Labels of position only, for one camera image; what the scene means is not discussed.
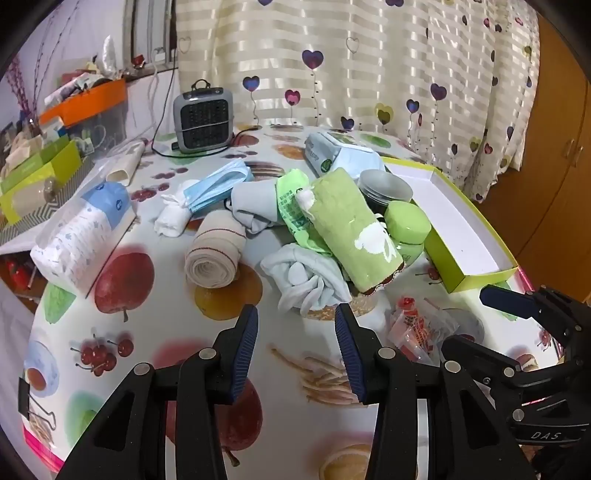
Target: transparent plastic wrapper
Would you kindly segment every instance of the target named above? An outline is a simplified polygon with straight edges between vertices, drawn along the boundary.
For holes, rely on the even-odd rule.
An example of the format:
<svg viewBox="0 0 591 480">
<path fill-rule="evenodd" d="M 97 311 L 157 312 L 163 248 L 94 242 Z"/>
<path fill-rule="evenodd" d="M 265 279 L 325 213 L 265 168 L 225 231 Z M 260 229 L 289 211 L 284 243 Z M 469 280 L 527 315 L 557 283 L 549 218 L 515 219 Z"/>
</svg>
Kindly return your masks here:
<svg viewBox="0 0 591 480">
<path fill-rule="evenodd" d="M 113 37 L 107 35 L 103 43 L 103 49 L 96 59 L 96 65 L 100 72 L 108 79 L 115 80 L 117 78 L 117 61 L 115 55 L 115 44 Z"/>
<path fill-rule="evenodd" d="M 441 344 L 458 328 L 447 312 L 426 299 L 402 296 L 390 317 L 388 340 L 413 362 L 438 366 Z"/>
</svg>

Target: heater grille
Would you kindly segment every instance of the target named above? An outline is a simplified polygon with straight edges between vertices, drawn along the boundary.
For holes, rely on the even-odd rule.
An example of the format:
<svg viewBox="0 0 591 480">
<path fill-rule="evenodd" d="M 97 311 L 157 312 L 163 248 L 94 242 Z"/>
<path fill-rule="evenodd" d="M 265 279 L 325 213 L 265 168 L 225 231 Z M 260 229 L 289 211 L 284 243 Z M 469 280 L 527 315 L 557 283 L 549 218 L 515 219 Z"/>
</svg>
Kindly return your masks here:
<svg viewBox="0 0 591 480">
<path fill-rule="evenodd" d="M 185 105 L 180 117 L 183 141 L 189 149 L 223 144 L 228 139 L 230 118 L 224 99 Z"/>
</svg>

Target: blue face mask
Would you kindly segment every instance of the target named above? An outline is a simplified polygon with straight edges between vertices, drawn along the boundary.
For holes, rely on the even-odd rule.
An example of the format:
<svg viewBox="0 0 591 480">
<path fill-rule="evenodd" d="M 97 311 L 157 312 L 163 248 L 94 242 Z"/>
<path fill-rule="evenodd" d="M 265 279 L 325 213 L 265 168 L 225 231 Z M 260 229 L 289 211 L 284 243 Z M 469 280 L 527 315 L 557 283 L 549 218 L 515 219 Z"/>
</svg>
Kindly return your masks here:
<svg viewBox="0 0 591 480">
<path fill-rule="evenodd" d="M 196 213 L 212 203 L 229 198 L 236 183 L 252 179 L 251 169 L 242 160 L 235 160 L 191 185 L 183 193 L 189 209 Z"/>
</svg>

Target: space heater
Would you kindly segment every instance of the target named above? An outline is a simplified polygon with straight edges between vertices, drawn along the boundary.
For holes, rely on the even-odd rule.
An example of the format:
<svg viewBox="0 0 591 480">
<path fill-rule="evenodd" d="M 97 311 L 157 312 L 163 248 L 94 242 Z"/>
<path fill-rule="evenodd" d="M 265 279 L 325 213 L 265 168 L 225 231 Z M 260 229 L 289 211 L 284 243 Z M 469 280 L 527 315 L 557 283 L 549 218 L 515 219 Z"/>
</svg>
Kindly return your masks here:
<svg viewBox="0 0 591 480">
<path fill-rule="evenodd" d="M 232 141 L 232 92 L 220 87 L 197 88 L 182 93 L 173 103 L 174 130 L 182 153 L 225 147 Z"/>
</svg>

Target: green box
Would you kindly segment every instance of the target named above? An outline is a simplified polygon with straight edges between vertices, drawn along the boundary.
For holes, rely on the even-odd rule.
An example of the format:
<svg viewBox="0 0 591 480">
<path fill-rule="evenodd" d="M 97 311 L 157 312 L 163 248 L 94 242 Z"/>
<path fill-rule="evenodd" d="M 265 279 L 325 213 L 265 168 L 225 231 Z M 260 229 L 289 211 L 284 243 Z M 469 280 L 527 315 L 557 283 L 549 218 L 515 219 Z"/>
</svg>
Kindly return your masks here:
<svg viewBox="0 0 591 480">
<path fill-rule="evenodd" d="M 0 183 L 0 190 L 2 190 L 2 193 L 12 190 L 30 174 L 36 172 L 47 162 L 51 161 L 51 159 L 54 158 L 69 143 L 69 141 L 68 136 L 64 135 L 46 146 L 40 152 L 37 152 L 26 159 L 17 168 L 10 172 L 2 183 Z"/>
<path fill-rule="evenodd" d="M 449 293 L 481 288 L 513 276 L 518 264 L 510 250 L 474 204 L 441 171 L 410 160 L 382 160 L 391 173 L 421 190 L 413 195 L 413 202 L 433 225 L 425 240 L 425 251 Z M 467 272 L 470 268 L 482 272 Z"/>
<path fill-rule="evenodd" d="M 72 175 L 74 175 L 81 165 L 82 161 L 80 160 L 80 154 L 78 153 L 76 142 L 71 141 L 52 160 L 0 197 L 0 207 L 4 212 L 8 223 L 13 225 L 21 219 L 12 208 L 12 197 L 21 188 L 50 177 L 54 177 L 61 187 L 70 180 Z"/>
</svg>

